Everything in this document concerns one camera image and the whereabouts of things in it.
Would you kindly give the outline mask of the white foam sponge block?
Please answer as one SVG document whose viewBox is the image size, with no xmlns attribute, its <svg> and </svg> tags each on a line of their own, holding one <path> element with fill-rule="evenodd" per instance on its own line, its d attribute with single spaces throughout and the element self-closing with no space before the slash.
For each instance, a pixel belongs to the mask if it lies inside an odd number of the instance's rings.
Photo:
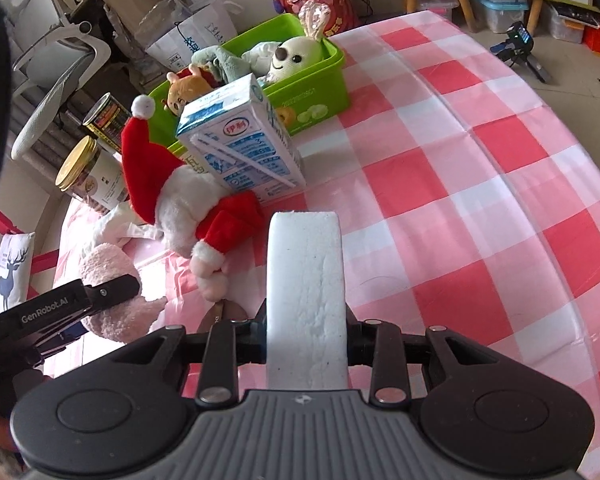
<svg viewBox="0 0 600 480">
<path fill-rule="evenodd" d="M 266 380 L 274 390 L 349 385 L 346 283 L 334 212 L 272 217 L 266 255 Z"/>
</svg>

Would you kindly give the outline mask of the santa claus plush toy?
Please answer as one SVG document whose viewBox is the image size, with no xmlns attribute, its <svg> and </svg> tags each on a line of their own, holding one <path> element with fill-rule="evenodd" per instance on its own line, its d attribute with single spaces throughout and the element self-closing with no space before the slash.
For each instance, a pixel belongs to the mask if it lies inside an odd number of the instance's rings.
<svg viewBox="0 0 600 480">
<path fill-rule="evenodd" d="M 226 297 L 222 271 L 227 255 L 265 227 L 252 191 L 231 193 L 211 174 L 200 174 L 165 146 L 151 142 L 148 120 L 156 110 L 150 96 L 132 102 L 121 133 L 122 169 L 133 210 L 162 232 L 172 252 L 189 258 L 189 269 L 205 300 Z"/>
</svg>

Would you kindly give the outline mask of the white towel cloth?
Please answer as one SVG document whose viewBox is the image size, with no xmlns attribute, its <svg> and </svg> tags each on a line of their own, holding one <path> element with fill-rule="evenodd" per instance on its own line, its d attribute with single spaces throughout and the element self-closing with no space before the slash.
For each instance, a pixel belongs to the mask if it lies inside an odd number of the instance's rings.
<svg viewBox="0 0 600 480">
<path fill-rule="evenodd" d="M 121 203 L 96 223 L 92 245 L 110 244 L 123 247 L 130 240 L 162 240 L 163 232 L 145 222 L 129 202 Z"/>
</svg>

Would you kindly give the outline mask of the deer print pillow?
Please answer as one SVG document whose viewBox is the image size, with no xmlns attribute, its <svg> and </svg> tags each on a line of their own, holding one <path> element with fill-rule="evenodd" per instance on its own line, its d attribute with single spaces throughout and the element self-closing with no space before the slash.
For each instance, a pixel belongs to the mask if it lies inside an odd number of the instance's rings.
<svg viewBox="0 0 600 480">
<path fill-rule="evenodd" d="M 0 245 L 0 314 L 27 300 L 34 233 L 5 234 Z"/>
</svg>

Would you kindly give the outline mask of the red white checkered tablecloth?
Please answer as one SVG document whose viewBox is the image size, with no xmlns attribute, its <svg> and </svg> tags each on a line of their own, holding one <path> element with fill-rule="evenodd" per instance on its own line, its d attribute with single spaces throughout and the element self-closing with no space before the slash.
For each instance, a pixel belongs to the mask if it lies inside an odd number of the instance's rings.
<svg viewBox="0 0 600 480">
<path fill-rule="evenodd" d="M 443 325 L 575 388 L 600 474 L 600 172 L 518 75 L 420 12 L 341 34 L 350 107 L 294 137 L 327 210 L 347 302 L 419 334 Z"/>
</svg>

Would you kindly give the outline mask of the gold lid cookie jar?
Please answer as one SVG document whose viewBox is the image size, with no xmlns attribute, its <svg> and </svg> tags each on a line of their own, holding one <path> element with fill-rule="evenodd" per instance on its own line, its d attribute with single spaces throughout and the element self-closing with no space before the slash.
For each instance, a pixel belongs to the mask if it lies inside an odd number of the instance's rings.
<svg viewBox="0 0 600 480">
<path fill-rule="evenodd" d="M 55 184 L 100 214 L 108 214 L 129 199 L 121 162 L 90 136 L 79 140 L 66 157 Z"/>
</svg>

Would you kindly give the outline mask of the blue white milk carton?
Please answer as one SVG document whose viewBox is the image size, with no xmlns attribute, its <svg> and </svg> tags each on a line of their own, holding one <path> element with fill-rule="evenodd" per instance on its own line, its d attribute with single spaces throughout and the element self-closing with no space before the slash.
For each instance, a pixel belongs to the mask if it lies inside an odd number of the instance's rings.
<svg viewBox="0 0 600 480">
<path fill-rule="evenodd" d="M 188 103 L 176 138 L 232 192 L 266 203 L 306 186 L 301 156 L 253 75 Z"/>
</svg>

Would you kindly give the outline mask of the black yellow drink can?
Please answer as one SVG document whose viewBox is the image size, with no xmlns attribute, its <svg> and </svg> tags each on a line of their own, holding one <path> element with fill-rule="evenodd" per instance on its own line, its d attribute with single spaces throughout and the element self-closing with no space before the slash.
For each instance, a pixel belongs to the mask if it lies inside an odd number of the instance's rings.
<svg viewBox="0 0 600 480">
<path fill-rule="evenodd" d="M 110 93 L 105 93 L 87 112 L 82 125 L 115 153 L 122 150 L 122 130 L 130 112 Z"/>
</svg>

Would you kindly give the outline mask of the green plastic storage bin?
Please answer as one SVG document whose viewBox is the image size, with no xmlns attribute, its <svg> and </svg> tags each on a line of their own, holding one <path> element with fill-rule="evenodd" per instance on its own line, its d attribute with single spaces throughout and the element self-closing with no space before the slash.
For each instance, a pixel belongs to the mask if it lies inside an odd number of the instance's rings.
<svg viewBox="0 0 600 480">
<path fill-rule="evenodd" d="M 241 55 L 261 41 L 285 41 L 299 36 L 303 27 L 294 14 L 280 14 L 227 41 L 224 48 Z M 287 118 L 286 128 L 294 136 L 350 106 L 342 69 L 346 56 L 340 47 L 325 38 L 324 58 L 297 75 L 263 89 L 275 108 Z M 150 92 L 156 101 L 155 115 L 149 121 L 150 140 L 167 148 L 176 142 L 178 118 L 163 108 L 169 84 L 165 81 Z"/>
</svg>

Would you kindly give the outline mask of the brown bear plush toy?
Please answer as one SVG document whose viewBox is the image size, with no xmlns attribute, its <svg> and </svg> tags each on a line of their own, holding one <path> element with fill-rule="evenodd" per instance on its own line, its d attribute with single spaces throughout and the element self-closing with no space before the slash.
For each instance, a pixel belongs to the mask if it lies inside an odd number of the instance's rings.
<svg viewBox="0 0 600 480">
<path fill-rule="evenodd" d="M 176 117 L 181 116 L 188 103 L 215 88 L 215 78 L 210 70 L 194 64 L 190 64 L 186 70 L 179 73 L 167 73 L 166 81 L 169 83 L 169 90 L 162 101 L 163 109 Z"/>
</svg>

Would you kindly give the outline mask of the white bunny plush toy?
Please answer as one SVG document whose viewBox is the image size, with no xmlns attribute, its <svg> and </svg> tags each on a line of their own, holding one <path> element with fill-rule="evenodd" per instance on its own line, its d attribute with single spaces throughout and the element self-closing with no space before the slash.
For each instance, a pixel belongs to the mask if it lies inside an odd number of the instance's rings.
<svg viewBox="0 0 600 480">
<path fill-rule="evenodd" d="M 273 53 L 268 72 L 259 78 L 262 87 L 294 76 L 324 58 L 323 39 L 332 10 L 327 3 L 306 0 L 298 13 L 303 35 L 284 41 Z"/>
</svg>

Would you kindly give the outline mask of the grey white office chair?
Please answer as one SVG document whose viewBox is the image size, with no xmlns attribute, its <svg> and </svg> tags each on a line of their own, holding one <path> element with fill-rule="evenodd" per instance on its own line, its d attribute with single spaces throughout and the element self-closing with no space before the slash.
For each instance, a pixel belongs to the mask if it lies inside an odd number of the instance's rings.
<svg viewBox="0 0 600 480">
<path fill-rule="evenodd" d="M 24 76 L 12 96 L 33 88 L 46 92 L 12 146 L 10 156 L 20 159 L 70 96 L 106 64 L 111 50 L 92 34 L 89 22 L 71 23 L 58 0 L 7 0 L 7 12 L 16 46 L 12 70 Z"/>
</svg>

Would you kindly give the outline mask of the white blue paper bag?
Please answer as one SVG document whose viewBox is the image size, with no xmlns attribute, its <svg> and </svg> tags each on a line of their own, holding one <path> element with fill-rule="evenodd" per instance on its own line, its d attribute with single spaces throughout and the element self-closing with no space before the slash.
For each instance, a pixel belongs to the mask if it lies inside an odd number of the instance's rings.
<svg viewBox="0 0 600 480">
<path fill-rule="evenodd" d="M 244 8 L 230 0 L 214 0 L 195 11 L 186 9 L 186 17 L 171 15 L 166 31 L 150 40 L 144 51 L 167 70 L 177 73 L 190 63 L 195 52 L 220 46 L 237 36 L 234 16 Z"/>
</svg>

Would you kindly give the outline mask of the clear plastic storage box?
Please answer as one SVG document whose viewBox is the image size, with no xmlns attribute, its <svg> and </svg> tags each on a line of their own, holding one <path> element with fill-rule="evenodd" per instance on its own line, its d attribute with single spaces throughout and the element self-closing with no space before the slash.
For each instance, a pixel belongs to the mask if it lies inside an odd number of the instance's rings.
<svg viewBox="0 0 600 480">
<path fill-rule="evenodd" d="M 478 27 L 494 34 L 504 34 L 515 22 L 522 22 L 529 10 L 529 0 L 469 0 Z"/>
</svg>

